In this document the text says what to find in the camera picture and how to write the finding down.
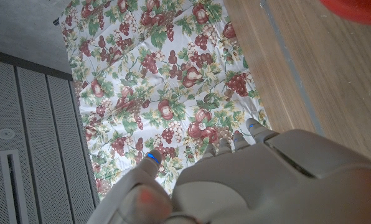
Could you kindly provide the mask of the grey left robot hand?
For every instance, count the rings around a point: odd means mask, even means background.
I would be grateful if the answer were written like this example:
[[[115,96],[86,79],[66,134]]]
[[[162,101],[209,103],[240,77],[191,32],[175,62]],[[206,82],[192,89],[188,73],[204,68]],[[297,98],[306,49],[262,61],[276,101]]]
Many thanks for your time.
[[[208,145],[172,194],[156,182],[152,150],[108,192],[90,223],[371,223],[371,160],[320,135],[277,133],[248,119]]]

